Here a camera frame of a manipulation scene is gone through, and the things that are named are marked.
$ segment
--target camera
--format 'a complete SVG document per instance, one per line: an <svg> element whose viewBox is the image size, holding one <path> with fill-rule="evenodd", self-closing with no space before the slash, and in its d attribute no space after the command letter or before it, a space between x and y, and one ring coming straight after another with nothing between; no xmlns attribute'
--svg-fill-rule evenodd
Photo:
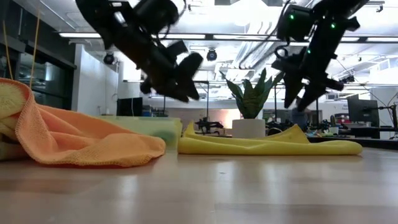
<svg viewBox="0 0 398 224"><path fill-rule="evenodd" d="M104 57L104 63L106 65L114 65L116 62L118 62L118 59L113 55L113 52L106 53Z"/></svg>
<svg viewBox="0 0 398 224"><path fill-rule="evenodd" d="M210 49L209 52L207 52L206 59L209 62L214 62L217 59L216 50L215 49Z"/></svg>

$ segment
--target snake plant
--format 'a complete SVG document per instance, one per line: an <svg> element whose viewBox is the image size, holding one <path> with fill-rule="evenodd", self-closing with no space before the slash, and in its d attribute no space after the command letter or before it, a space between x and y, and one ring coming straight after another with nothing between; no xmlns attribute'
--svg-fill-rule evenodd
<svg viewBox="0 0 398 224"><path fill-rule="evenodd" d="M271 89L284 77L284 73L280 72L275 77L274 81L272 81L272 77L266 81L267 70L264 69L261 72L260 79L254 88L248 79L243 80L243 92L239 85L227 80L226 75L223 72L220 71L220 73L226 80L228 88L231 90L232 95L236 100L238 109L243 115L244 119L255 119L257 117L262 110L264 103L267 101Z"/></svg>

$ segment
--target security camera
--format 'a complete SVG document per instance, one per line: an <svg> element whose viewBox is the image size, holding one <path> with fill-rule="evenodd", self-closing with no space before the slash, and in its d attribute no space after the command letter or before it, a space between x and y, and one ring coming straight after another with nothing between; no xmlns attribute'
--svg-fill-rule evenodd
<svg viewBox="0 0 398 224"><path fill-rule="evenodd" d="M116 62L118 62L117 58L113 55L113 52L106 53L104 57L104 63L107 65L114 65Z"/></svg>
<svg viewBox="0 0 398 224"><path fill-rule="evenodd" d="M378 9L376 9L376 12L381 12L384 10L384 6L380 5Z"/></svg>
<svg viewBox="0 0 398 224"><path fill-rule="evenodd" d="M207 61L212 62L217 59L217 53L215 49L209 49L209 52L207 52Z"/></svg>

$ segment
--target window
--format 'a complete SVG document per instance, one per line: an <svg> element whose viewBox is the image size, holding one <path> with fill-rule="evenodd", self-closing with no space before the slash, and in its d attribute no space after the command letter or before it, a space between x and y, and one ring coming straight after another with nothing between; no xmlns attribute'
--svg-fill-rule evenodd
<svg viewBox="0 0 398 224"><path fill-rule="evenodd" d="M32 91L37 103L69 110L72 102L72 74L36 58L32 75L32 62L32 55L21 54L18 80L29 86L32 79Z"/></svg>
<svg viewBox="0 0 398 224"><path fill-rule="evenodd" d="M12 72L15 72L15 60L11 60L11 69ZM0 77L1 78L10 78L10 73L9 73L9 67L8 67L8 62L7 58L5 56L0 55Z"/></svg>

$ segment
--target desk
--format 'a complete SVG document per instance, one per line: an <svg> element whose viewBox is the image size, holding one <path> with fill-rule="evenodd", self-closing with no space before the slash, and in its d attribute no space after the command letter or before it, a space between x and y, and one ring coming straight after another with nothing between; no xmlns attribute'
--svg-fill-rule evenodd
<svg viewBox="0 0 398 224"><path fill-rule="evenodd" d="M324 141L344 140L359 143L363 147L377 147L380 149L398 150L398 141L396 140L380 140L365 138L333 138L333 137L308 137L310 143L318 143Z"/></svg>
<svg viewBox="0 0 398 224"><path fill-rule="evenodd" d="M367 127L367 128L351 128L350 130L340 130L339 134L343 135L353 135L356 138L360 137L370 137L373 139L380 139L380 132L394 132L394 128L375 128L375 127Z"/></svg>
<svg viewBox="0 0 398 224"><path fill-rule="evenodd" d="M398 154L189 156L130 169L0 163L4 224L396 224Z"/></svg>

